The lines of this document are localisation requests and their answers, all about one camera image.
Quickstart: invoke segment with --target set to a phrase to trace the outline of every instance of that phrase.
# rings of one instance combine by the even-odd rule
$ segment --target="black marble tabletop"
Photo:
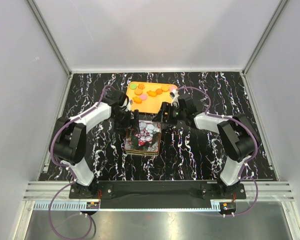
[[[63,116],[75,116],[100,98],[104,85],[126,92],[130,82],[154,82],[192,86],[204,90],[212,100],[210,113],[236,115],[244,113],[258,132],[246,88],[239,72],[154,72],[74,74]],[[198,91],[192,95],[197,109],[203,111],[208,100]],[[140,119],[150,120],[151,114]],[[105,120],[87,135],[85,158],[98,180],[212,180],[225,164],[225,151],[218,134],[195,130],[180,122],[162,130],[158,156],[136,156],[124,152],[125,136],[113,131],[112,120]],[[242,174],[256,179],[273,180],[264,147]],[[39,180],[69,180],[70,174],[50,162]]]

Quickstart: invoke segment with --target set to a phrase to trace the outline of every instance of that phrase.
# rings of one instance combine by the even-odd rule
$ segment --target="pink circle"
[[[147,97],[148,97],[148,96],[147,96],[146,94],[141,94],[141,95],[139,96],[139,98],[140,98],[142,101],[146,100]]]
[[[175,90],[175,89],[177,89],[176,86],[171,86],[171,87],[169,87],[170,93],[172,93],[172,91]]]

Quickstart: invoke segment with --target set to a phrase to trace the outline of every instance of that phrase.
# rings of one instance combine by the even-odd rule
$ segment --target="robotic arm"
[[[153,118],[153,122],[162,122],[176,125],[178,121],[184,121],[187,126],[194,129],[208,130],[220,135],[227,159],[223,171],[220,174],[221,184],[219,192],[225,193],[232,186],[235,187],[240,179],[245,161],[255,151],[255,143],[248,132],[234,121],[239,121],[248,128],[254,136],[257,147],[260,147],[261,139],[252,128],[248,119],[243,115],[232,116],[234,119],[226,120],[198,112],[193,99],[189,94],[180,96],[176,90],[170,93],[172,103],[163,102],[159,113]]]
[[[131,103],[128,96],[123,92],[111,90],[108,97],[103,98],[97,108],[97,104],[94,104],[91,108],[70,119],[64,117],[57,119],[49,149],[51,149],[52,141],[57,132],[66,123],[79,117],[59,134],[54,143],[53,152],[63,165],[71,168],[77,177],[77,183],[81,186],[89,186],[94,179],[94,174],[89,169],[85,159],[87,133],[109,118],[114,119],[116,130],[134,128],[140,131],[139,112],[135,110],[132,116]]]

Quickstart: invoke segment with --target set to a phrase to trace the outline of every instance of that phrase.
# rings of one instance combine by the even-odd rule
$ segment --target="tray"
[[[167,86],[167,87],[175,87],[177,88],[176,85],[174,84],[165,84],[165,83],[156,83],[156,82],[139,82],[139,81],[132,81],[128,85],[126,95],[129,97],[129,99],[133,99],[134,97],[139,97],[138,95],[135,94],[135,89],[131,89],[130,85],[136,84],[137,86],[139,84],[144,85],[144,89],[142,89],[143,94],[147,95],[147,99],[142,101],[142,103],[135,103],[131,105],[131,110],[139,110],[140,113],[147,113],[147,114],[157,114],[161,108],[162,102],[167,102],[171,103],[172,98],[170,97],[170,91],[162,92],[162,94],[158,94],[157,96],[149,96],[147,94],[148,91],[156,91],[157,89],[161,89],[162,86]]]

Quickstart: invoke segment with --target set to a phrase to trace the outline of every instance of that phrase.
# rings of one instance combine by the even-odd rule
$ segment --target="orange tray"
[[[156,91],[157,89],[161,89],[162,86],[167,87],[175,87],[174,84],[164,84],[164,83],[156,83],[156,82],[139,82],[139,81],[132,81],[128,85],[128,89],[126,91],[126,95],[129,97],[129,99],[133,99],[134,97],[139,97],[135,94],[135,89],[131,89],[130,85],[136,84],[137,88],[139,84],[143,84],[145,86],[144,89],[142,89],[143,94],[147,95],[147,99],[142,101],[142,103],[135,103],[131,105],[131,110],[139,110],[140,113],[147,113],[147,114],[157,114],[161,108],[162,102],[171,103],[172,98],[170,97],[170,91],[164,91],[162,94],[158,94],[157,96],[149,96],[148,91]]]

